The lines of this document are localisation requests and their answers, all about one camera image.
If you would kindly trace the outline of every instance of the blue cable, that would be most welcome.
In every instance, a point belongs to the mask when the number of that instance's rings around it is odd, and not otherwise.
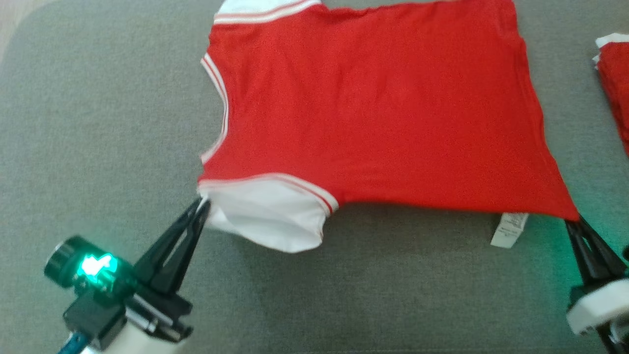
[[[81,354],[90,342],[91,340],[88,336],[81,332],[74,332],[57,354]]]

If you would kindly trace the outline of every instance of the gray fabric surface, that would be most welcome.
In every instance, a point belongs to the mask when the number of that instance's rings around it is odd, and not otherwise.
[[[329,0],[366,7],[386,0]],[[72,294],[44,279],[82,234],[135,261],[195,196],[222,105],[199,59],[218,0],[61,0],[0,67],[0,352],[55,353]],[[590,223],[629,242],[629,160],[590,61],[629,2],[519,0],[548,144]],[[599,353],[565,323],[579,283],[562,222],[511,250],[496,215],[349,205],[322,247],[282,254],[206,231],[182,293],[187,353]]]

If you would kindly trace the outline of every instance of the clothing tag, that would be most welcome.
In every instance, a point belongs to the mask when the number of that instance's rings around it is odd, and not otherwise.
[[[502,248],[511,248],[518,237],[524,231],[524,225],[528,219],[526,213],[504,213],[500,218],[500,224],[496,228],[491,245]]]

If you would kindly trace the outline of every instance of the green light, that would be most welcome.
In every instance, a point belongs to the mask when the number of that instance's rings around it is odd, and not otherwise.
[[[98,259],[90,254],[79,265],[77,274],[85,275],[87,280],[95,285],[103,285],[105,280],[108,283],[113,282],[113,273],[116,269],[118,269],[118,260],[111,254],[105,254]]]

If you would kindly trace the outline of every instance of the red fabric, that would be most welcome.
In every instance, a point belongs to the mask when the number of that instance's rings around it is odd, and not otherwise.
[[[601,48],[598,71],[610,99],[618,133],[629,155],[629,43],[608,43]]]
[[[209,39],[229,122],[200,181],[286,173],[341,205],[579,218],[510,0],[315,5]]]

